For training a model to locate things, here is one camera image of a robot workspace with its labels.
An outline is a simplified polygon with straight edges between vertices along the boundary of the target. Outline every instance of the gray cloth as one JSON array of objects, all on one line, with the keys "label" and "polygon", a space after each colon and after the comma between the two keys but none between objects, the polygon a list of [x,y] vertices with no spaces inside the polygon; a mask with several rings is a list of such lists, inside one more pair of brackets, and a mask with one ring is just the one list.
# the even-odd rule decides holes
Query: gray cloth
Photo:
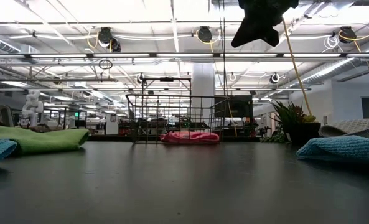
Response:
[{"label": "gray cloth", "polygon": [[369,138],[369,119],[341,121],[320,128],[323,137],[356,135]]}]

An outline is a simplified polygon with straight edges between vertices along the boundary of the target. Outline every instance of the green cloth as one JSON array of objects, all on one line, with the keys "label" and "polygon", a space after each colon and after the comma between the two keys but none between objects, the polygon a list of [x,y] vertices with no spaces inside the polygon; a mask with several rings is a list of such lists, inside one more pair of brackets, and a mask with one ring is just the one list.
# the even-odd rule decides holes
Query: green cloth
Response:
[{"label": "green cloth", "polygon": [[36,133],[22,128],[0,126],[0,139],[18,143],[15,155],[40,154],[79,150],[89,136],[87,129],[69,129]]}]

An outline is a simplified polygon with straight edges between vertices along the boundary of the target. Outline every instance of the table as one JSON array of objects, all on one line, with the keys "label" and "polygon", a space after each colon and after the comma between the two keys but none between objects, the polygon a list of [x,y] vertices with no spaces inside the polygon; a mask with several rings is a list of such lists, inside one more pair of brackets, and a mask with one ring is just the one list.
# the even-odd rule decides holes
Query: table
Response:
[{"label": "table", "polygon": [[88,142],[0,162],[0,223],[369,223],[369,167],[254,142]]}]

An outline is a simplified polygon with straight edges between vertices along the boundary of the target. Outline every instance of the wire basket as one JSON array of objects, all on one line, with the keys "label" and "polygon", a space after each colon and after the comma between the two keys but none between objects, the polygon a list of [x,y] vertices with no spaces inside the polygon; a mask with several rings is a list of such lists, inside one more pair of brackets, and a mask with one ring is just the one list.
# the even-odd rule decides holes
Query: wire basket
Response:
[{"label": "wire basket", "polygon": [[[228,98],[224,96],[126,95],[132,142],[159,143],[168,133],[200,133],[222,139]],[[203,139],[178,139],[178,144],[201,144]]]}]

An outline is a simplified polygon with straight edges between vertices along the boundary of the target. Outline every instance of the potted plant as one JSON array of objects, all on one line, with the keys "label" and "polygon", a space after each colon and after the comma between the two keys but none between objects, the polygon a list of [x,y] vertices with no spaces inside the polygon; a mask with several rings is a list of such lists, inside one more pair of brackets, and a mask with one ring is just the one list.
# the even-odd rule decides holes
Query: potted plant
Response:
[{"label": "potted plant", "polygon": [[319,137],[321,124],[315,121],[315,116],[304,114],[302,105],[290,102],[285,106],[276,102],[273,106],[277,112],[276,121],[282,125],[285,136],[293,144],[304,145],[310,139]]}]

